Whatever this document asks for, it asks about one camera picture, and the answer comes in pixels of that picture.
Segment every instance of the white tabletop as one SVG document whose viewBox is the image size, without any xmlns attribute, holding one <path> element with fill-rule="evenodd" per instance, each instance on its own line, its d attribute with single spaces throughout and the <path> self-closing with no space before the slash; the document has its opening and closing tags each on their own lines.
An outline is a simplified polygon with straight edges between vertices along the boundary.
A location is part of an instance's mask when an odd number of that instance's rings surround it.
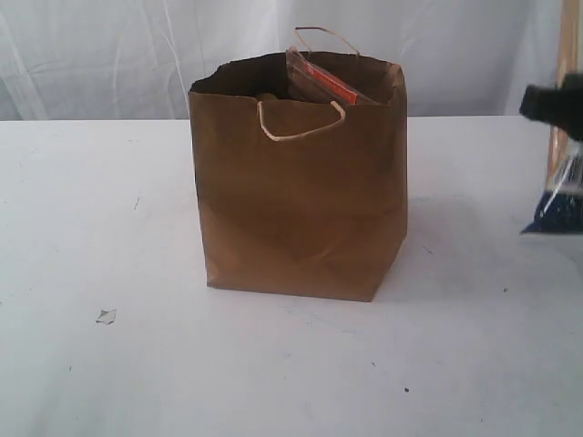
<svg viewBox="0 0 583 437">
<path fill-rule="evenodd" d="M 518 234 L 547 140 L 411 119 L 353 303 L 205 286 L 188 121 L 0 123 L 0 435 L 580 437 L 583 239 Z"/>
</svg>

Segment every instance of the black object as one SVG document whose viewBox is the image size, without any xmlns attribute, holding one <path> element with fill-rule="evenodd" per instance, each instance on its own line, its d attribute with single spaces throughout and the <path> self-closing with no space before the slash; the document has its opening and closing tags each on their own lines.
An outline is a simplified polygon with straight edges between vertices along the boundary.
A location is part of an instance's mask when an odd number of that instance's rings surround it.
<svg viewBox="0 0 583 437">
<path fill-rule="evenodd" d="M 583 142 L 583 74 L 565 76 L 561 88 L 528 86 L 520 106 L 524 117 L 559 127 Z M 583 233 L 583 145 L 568 150 L 550 187 L 543 193 L 534 221 L 523 232 Z"/>
</svg>

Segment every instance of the paper bag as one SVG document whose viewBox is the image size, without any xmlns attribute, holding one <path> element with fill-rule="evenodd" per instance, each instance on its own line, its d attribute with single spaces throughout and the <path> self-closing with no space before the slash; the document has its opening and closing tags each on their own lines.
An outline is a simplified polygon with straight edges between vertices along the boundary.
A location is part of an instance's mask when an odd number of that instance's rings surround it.
<svg viewBox="0 0 583 437">
<path fill-rule="evenodd" d="M 368 301 L 407 231 L 404 77 L 365 56 L 309 59 L 380 105 L 290 100 L 284 53 L 190 90 L 208 284 Z"/>
</svg>

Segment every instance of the white backdrop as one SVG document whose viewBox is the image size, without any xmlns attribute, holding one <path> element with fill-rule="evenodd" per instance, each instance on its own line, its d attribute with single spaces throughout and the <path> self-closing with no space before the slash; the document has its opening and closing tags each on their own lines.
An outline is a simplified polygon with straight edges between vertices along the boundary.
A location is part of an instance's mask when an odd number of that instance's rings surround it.
<svg viewBox="0 0 583 437">
<path fill-rule="evenodd" d="M 411 115 L 515 114 L 554 80 L 559 18 L 560 0 L 0 0 L 0 119 L 184 118 L 193 80 L 295 25 L 402 64 Z"/>
</svg>

